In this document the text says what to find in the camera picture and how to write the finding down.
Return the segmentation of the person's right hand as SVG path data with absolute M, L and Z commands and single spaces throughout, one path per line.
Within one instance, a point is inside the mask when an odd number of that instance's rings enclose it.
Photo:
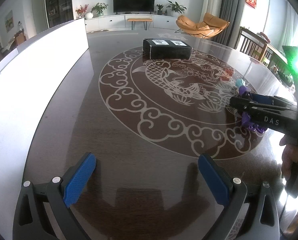
M 292 144 L 292 137 L 285 135 L 279 143 L 280 146 L 285 146 L 282 155 L 282 174 L 286 180 L 291 177 L 291 165 L 298 165 L 298 146 Z

